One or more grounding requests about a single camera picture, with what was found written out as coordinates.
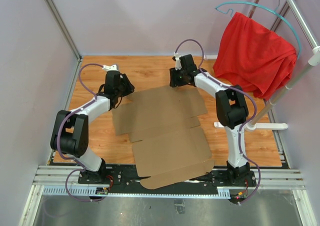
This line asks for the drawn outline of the brown cardboard box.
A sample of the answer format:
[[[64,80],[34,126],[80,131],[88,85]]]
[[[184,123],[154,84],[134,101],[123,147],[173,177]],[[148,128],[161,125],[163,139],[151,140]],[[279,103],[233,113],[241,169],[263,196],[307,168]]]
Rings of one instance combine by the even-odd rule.
[[[209,173],[212,152],[198,117],[208,111],[195,87],[138,91],[113,109],[116,135],[128,134],[141,185],[149,190]]]

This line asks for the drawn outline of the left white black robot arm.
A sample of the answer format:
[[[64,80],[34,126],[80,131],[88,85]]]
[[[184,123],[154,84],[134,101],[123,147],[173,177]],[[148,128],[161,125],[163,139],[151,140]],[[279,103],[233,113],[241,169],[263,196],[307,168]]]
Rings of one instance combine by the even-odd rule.
[[[101,184],[109,178],[106,162],[89,147],[89,125],[106,112],[117,108],[123,97],[135,87],[125,73],[109,70],[97,94],[71,111],[60,110],[55,119],[50,147],[63,159],[81,166],[81,175],[89,183]]]

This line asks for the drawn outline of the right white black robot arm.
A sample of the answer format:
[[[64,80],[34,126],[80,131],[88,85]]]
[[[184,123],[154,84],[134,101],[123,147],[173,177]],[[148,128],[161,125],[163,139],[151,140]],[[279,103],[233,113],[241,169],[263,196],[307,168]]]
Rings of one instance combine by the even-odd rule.
[[[214,97],[218,121],[227,135],[226,179],[232,186],[240,185],[250,172],[242,129],[247,121],[249,110],[241,87],[225,84],[207,71],[198,68],[190,54],[175,53],[172,59],[175,61],[175,67],[169,69],[169,85],[172,88],[190,85]]]

